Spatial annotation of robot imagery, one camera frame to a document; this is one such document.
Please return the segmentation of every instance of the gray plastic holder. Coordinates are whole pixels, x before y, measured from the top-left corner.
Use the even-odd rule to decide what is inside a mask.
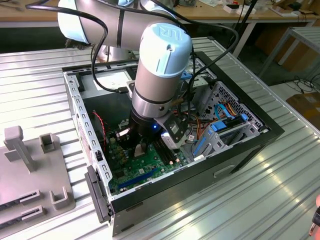
[[[4,130],[0,147],[0,239],[73,209],[76,204],[59,138],[23,142],[20,126]]]

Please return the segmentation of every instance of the hand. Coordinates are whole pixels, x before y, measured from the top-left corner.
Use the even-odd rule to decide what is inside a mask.
[[[320,207],[320,195],[316,197],[315,204],[317,208]],[[315,227],[313,235],[315,240],[320,240],[320,227],[318,226]]]

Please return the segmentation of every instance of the motherboard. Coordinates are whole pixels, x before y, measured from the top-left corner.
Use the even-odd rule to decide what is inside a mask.
[[[123,193],[188,164],[180,150],[173,152],[159,146],[159,141],[149,144],[144,155],[132,157],[129,154],[130,149],[124,150],[111,137],[112,131],[106,135],[109,139],[106,156],[112,172],[109,182],[112,195]]]

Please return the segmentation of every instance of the metal table leg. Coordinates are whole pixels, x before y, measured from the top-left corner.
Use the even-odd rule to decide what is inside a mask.
[[[265,73],[265,71],[267,70],[267,68],[269,67],[269,65],[271,64],[271,62],[275,59],[275,57],[277,56],[277,54],[279,53],[279,51],[281,50],[282,46],[286,43],[286,41],[288,40],[288,38],[291,35],[291,27],[289,27],[286,32],[284,33],[284,35],[282,36],[282,38],[280,39],[280,41],[277,43],[277,45],[275,46],[275,48],[273,49],[273,51],[271,52],[271,54],[268,56],[268,58],[265,60],[261,71],[258,74],[258,77],[261,78],[263,76],[263,74]]]
[[[237,46],[235,47],[234,51],[233,51],[233,56],[235,56],[236,58],[239,56],[242,48],[244,47],[244,45],[246,44],[250,34],[252,33],[253,29],[255,28],[256,22],[251,22],[248,24],[248,26],[245,28],[245,31],[241,37],[241,39],[239,40]]]
[[[320,69],[320,60],[317,62],[317,64],[310,70],[308,75],[306,76],[306,79],[308,81],[311,81],[312,77],[316,74],[316,72]]]
[[[312,27],[314,25],[316,21],[311,21],[308,22],[305,26],[306,27]],[[280,59],[280,61],[278,62],[279,65],[284,64],[284,62],[288,59],[288,57],[290,56],[290,54],[295,50],[295,48],[298,46],[298,43],[300,41],[299,40],[294,40],[294,42],[292,43],[292,45],[288,48],[288,50],[285,52],[285,54],[283,55],[283,57]]]

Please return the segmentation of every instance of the black cable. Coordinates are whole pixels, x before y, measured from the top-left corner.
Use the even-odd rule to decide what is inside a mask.
[[[95,47],[96,47],[96,45],[95,45],[95,44],[93,44],[93,45],[92,45],[92,48],[91,48],[91,52],[90,52],[90,59],[91,59],[91,62],[92,62],[92,55],[93,55],[93,53],[94,53]]]
[[[237,23],[236,23],[235,26],[234,26],[234,30],[236,30],[236,31],[238,31],[238,25],[239,25],[240,19],[241,19],[241,17],[242,17],[242,13],[244,12],[244,8],[245,8],[245,1],[243,1],[240,16],[239,16],[239,18],[238,18]],[[234,35],[232,35],[232,36],[229,38],[228,45],[227,45],[228,47],[230,46],[230,44],[231,44],[231,42],[233,41],[233,39],[234,39]]]
[[[257,1],[258,1],[258,0],[252,0],[252,1],[251,1],[251,4],[250,4],[250,6],[249,6],[249,9],[248,9],[248,11],[246,12],[246,14],[244,15],[244,18],[243,18],[243,20],[242,20],[242,22],[241,22],[241,25],[240,25],[240,27],[239,27],[239,30],[237,31],[238,34],[239,34],[239,36],[242,36],[242,35],[244,34],[244,32],[245,32],[245,30],[246,30],[245,23],[247,22],[247,20],[248,20],[248,18],[249,18],[249,16],[250,16],[252,10],[254,9]]]
[[[318,84],[317,82],[313,82],[313,79],[311,80],[306,80],[303,78],[300,78],[299,76],[294,76],[294,79],[292,80],[285,80],[282,83],[286,84],[289,88],[297,91],[298,93],[304,94],[304,93],[311,93],[313,91],[316,92],[320,92],[320,84]],[[293,83],[298,89],[296,89],[295,87],[290,86],[288,83]],[[304,85],[307,88],[310,89],[303,89],[300,85]]]
[[[109,62],[109,56],[110,56],[110,46],[108,46],[107,51],[108,51],[108,56],[106,57],[106,62],[108,63]]]
[[[302,13],[302,16],[304,17],[305,19],[305,23],[307,23],[307,15],[304,13],[304,12],[301,12]]]
[[[59,7],[59,6],[43,6],[43,4],[45,4],[45,3],[49,2],[49,1],[50,0],[37,1],[37,2],[31,3],[31,4],[25,5],[25,8],[26,9],[30,9],[30,10],[44,10],[44,11],[49,11],[49,12],[56,12],[56,13],[75,15],[75,16],[78,16],[78,17],[81,17],[81,18],[85,18],[85,19],[91,20],[91,21],[99,24],[103,28],[102,38],[99,41],[99,43],[97,44],[96,51],[94,52],[94,55],[93,55],[93,58],[92,58],[92,61],[91,61],[91,74],[92,74],[93,80],[96,82],[96,84],[100,88],[102,88],[102,89],[104,89],[106,91],[112,92],[112,93],[118,93],[119,92],[118,89],[110,89],[110,88],[107,88],[107,87],[103,86],[98,81],[98,79],[96,77],[96,73],[95,73],[95,65],[96,65],[98,52],[99,52],[101,46],[103,45],[103,43],[106,40],[107,35],[108,35],[108,27],[107,27],[107,25],[103,21],[101,21],[99,18],[97,18],[97,17],[95,17],[95,16],[93,16],[91,14],[88,14],[86,12],[73,10],[73,9],[65,8],[65,7]]]
[[[194,127],[191,126],[191,130],[190,130],[190,132],[188,134],[186,134],[186,136],[189,137],[189,135],[192,134],[193,131],[194,131]]]
[[[219,24],[209,24],[209,23],[204,23],[204,22],[198,22],[198,21],[194,21],[194,20],[190,20],[184,16],[182,16],[181,14],[177,13],[176,11],[170,9],[169,7],[167,7],[166,5],[164,5],[163,3],[157,1],[157,0],[151,0],[152,2],[154,2],[155,4],[157,4],[158,6],[160,6],[161,8],[165,9],[166,11],[168,11],[169,13],[171,13],[172,15],[175,15],[176,17],[180,18],[181,20],[184,20],[190,24],[196,24],[196,25],[203,25],[203,26],[209,26],[209,27],[218,27],[218,28],[222,28],[222,29],[227,29],[231,32],[233,32],[233,34],[235,35],[235,41],[232,43],[232,45],[225,50],[225,52],[223,52],[220,56],[218,56],[216,59],[214,59],[211,63],[205,65],[204,67],[200,68],[197,72],[195,72],[192,77],[189,80],[189,84],[188,84],[188,88],[186,91],[187,94],[187,106],[188,106],[188,116],[187,116],[187,121],[188,122],[190,120],[190,115],[191,115],[191,89],[193,87],[194,81],[196,79],[196,76],[198,76],[202,71],[204,71],[205,69],[209,68],[210,66],[212,66],[213,64],[215,64],[217,61],[219,61],[220,59],[222,59],[225,55],[227,55],[238,43],[239,41],[239,34],[237,33],[236,30],[234,30],[231,27],[228,26],[224,26],[224,25],[219,25]]]
[[[169,16],[169,15],[165,15],[165,14],[162,14],[162,13],[158,13],[158,12],[150,12],[150,11],[144,11],[144,10],[139,10],[139,9],[135,9],[135,8],[128,8],[128,7],[125,7],[125,6],[120,6],[120,5],[114,5],[112,3],[109,3],[109,2],[106,2],[104,0],[97,0],[98,2],[102,3],[102,4],[105,4],[111,8],[115,8],[115,9],[118,9],[118,10],[123,10],[123,11],[127,11],[127,12],[132,12],[132,13],[138,13],[138,14],[145,14],[145,15],[152,15],[152,16],[157,16],[157,17],[162,17],[162,18],[165,18],[165,19],[168,19],[172,22],[174,22],[175,24],[177,24],[181,29],[183,29],[186,34],[188,34],[188,30],[187,28],[179,21],[177,20],[176,18],[172,17],[172,16]],[[182,19],[182,20],[185,20],[186,22],[189,22],[189,23],[194,23],[194,24],[200,24],[200,25],[206,25],[206,26],[216,26],[216,27],[220,27],[220,28],[225,28],[225,29],[228,29],[228,30],[231,30],[231,31],[234,31],[232,28],[230,27],[227,27],[227,26],[223,26],[223,25],[217,25],[217,24],[208,24],[208,23],[202,23],[202,22],[197,22],[197,21],[193,21],[193,20],[189,20],[188,18],[178,14],[177,12],[171,10],[170,8],[168,8],[167,6],[165,6],[164,4],[156,1],[156,0],[152,0],[154,3],[158,4],[160,7],[164,8],[166,11],[168,11],[169,13],[177,16],[178,18]],[[194,50],[194,46],[192,45],[192,48],[191,48],[191,56],[192,56],[192,65],[193,65],[193,76],[195,76],[197,73],[196,73],[196,55],[195,55],[195,50]],[[188,84],[188,89],[190,91],[190,84],[193,85],[193,81],[189,81],[189,84]],[[178,115],[181,115],[180,113],[180,104],[178,105],[178,108],[177,108],[177,111],[178,111]],[[185,121],[185,123],[188,122],[189,120],[189,116],[190,116],[190,108],[191,108],[191,103],[190,101],[188,102],[188,117],[187,117],[187,121]]]
[[[314,76],[311,78],[311,82],[313,82],[313,81],[315,80],[315,77],[317,77],[317,76],[319,76],[319,75],[320,75],[320,73],[314,75]]]
[[[115,4],[109,3],[109,2],[104,1],[104,0],[97,0],[97,1],[102,3],[102,4],[104,4],[104,5],[109,6],[111,8],[114,8],[114,9],[127,11],[127,12],[131,12],[131,13],[136,13],[136,14],[152,15],[152,16],[157,16],[157,17],[168,19],[168,20],[174,22],[175,24],[177,24],[182,30],[185,31],[186,34],[190,35],[188,33],[187,28],[179,20],[177,20],[176,18],[174,18],[174,17],[172,17],[170,15],[165,15],[163,13],[145,11],[145,10],[140,10],[140,9],[135,9],[135,8],[129,8],[129,7],[126,7],[126,6],[115,5]],[[195,58],[195,50],[194,50],[194,46],[193,45],[192,45],[192,49],[191,49],[191,56],[193,58]],[[195,70],[196,69],[196,60],[194,59],[192,62],[194,63],[193,69]]]

